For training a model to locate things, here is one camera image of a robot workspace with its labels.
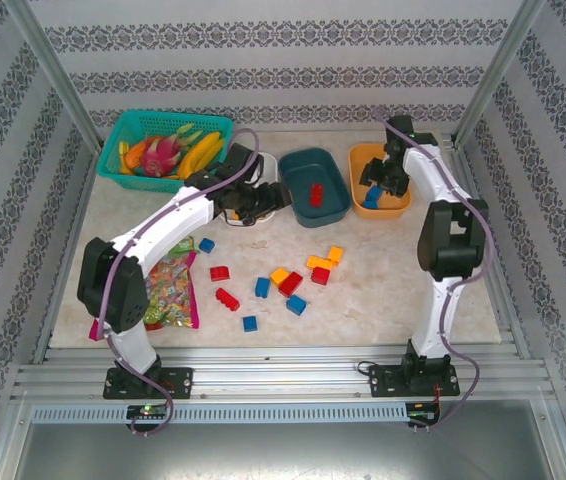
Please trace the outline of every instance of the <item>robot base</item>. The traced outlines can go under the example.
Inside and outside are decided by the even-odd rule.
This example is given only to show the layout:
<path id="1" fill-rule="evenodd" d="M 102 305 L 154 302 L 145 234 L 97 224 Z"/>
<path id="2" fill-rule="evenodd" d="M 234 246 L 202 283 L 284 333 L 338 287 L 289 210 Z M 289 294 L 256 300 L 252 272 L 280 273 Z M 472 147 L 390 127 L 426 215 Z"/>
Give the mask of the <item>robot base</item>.
<path id="1" fill-rule="evenodd" d="M 165 388 L 174 400 L 187 400 L 192 392 L 194 370 L 191 368 L 161 367 L 157 355 L 154 364 L 145 376 Z M 155 388 L 142 382 L 117 362 L 115 368 L 107 371 L 103 398 L 106 400 L 163 399 L 165 396 Z"/>
<path id="2" fill-rule="evenodd" d="M 372 397 L 456 397 L 460 395 L 456 369 L 450 356 L 419 357 L 412 341 L 407 344 L 401 365 L 373 364 L 368 370 Z"/>

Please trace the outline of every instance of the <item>wall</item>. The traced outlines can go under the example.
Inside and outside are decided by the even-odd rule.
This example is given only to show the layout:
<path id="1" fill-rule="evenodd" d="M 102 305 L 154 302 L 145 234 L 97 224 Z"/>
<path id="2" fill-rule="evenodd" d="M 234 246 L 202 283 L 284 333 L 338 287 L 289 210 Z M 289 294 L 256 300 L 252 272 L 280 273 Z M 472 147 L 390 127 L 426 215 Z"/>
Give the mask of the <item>wall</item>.
<path id="1" fill-rule="evenodd" d="M 566 2 L 544 5 L 464 147 L 527 341 L 566 412 Z"/>
<path id="2" fill-rule="evenodd" d="M 91 155 L 0 2 L 0 418 L 29 363 Z"/>
<path id="3" fill-rule="evenodd" d="M 376 128 L 410 112 L 451 132 L 520 0 L 38 0 L 102 134 L 130 108 L 261 130 Z"/>

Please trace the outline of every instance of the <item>teal basket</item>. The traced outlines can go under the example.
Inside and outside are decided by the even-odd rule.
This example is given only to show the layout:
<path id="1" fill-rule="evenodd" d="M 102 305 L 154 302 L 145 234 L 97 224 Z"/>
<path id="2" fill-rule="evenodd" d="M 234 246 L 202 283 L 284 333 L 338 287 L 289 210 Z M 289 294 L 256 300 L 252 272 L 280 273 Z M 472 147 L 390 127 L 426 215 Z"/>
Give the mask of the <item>teal basket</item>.
<path id="1" fill-rule="evenodd" d="M 101 152 L 97 172 L 102 177 L 111 178 L 123 188 L 147 190 L 150 192 L 176 193 L 183 186 L 180 180 L 168 178 L 140 177 L 122 175 L 119 142 L 128 142 L 130 147 L 153 135 L 169 136 L 187 123 L 194 123 L 190 130 L 194 133 L 203 130 L 199 139 L 211 132 L 221 132 L 225 145 L 212 161 L 225 160 L 227 142 L 232 136 L 232 120 L 211 115 L 193 115 L 188 113 L 154 112 L 151 110 L 128 110 L 116 122 L 107 143 Z"/>

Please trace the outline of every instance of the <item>blue block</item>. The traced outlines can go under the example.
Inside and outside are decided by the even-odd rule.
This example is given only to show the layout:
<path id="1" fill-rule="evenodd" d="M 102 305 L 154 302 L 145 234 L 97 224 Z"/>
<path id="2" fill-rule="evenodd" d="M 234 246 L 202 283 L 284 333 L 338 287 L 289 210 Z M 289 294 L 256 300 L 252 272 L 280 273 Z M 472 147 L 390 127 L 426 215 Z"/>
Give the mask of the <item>blue block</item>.
<path id="1" fill-rule="evenodd" d="M 243 317 L 243 330 L 245 332 L 256 332 L 258 327 L 256 326 L 256 317 L 252 315 L 251 317 Z"/>
<path id="2" fill-rule="evenodd" d="M 211 253 L 213 249 L 214 242 L 209 238 L 204 238 L 203 240 L 201 240 L 201 243 L 199 243 L 199 250 L 201 250 L 202 252 Z"/>
<path id="3" fill-rule="evenodd" d="M 379 198 L 383 195 L 383 189 L 379 187 L 372 187 L 367 191 L 365 200 L 371 200 L 373 202 L 378 202 Z"/>
<path id="4" fill-rule="evenodd" d="M 303 313 L 303 310 L 305 310 L 305 307 L 307 307 L 307 302 L 301 297 L 292 295 L 285 303 L 285 306 L 289 311 L 294 312 L 300 316 Z"/>
<path id="5" fill-rule="evenodd" d="M 257 297 L 267 298 L 267 295 L 270 293 L 270 279 L 259 277 L 256 281 L 254 293 Z"/>

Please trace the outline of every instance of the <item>orange tray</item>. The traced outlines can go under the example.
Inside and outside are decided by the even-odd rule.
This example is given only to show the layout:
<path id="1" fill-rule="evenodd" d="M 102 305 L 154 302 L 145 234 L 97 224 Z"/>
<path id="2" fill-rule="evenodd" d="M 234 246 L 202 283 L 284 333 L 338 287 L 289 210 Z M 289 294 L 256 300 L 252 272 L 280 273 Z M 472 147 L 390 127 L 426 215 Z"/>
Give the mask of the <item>orange tray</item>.
<path id="1" fill-rule="evenodd" d="M 384 158 L 382 143 L 360 143 L 350 150 L 350 186 L 352 187 L 353 207 L 356 214 L 369 220 L 393 220 L 403 215 L 412 204 L 411 186 L 403 198 L 384 193 L 379 199 L 378 209 L 363 207 L 365 196 L 370 187 L 359 185 L 359 179 L 365 165 L 373 158 Z"/>

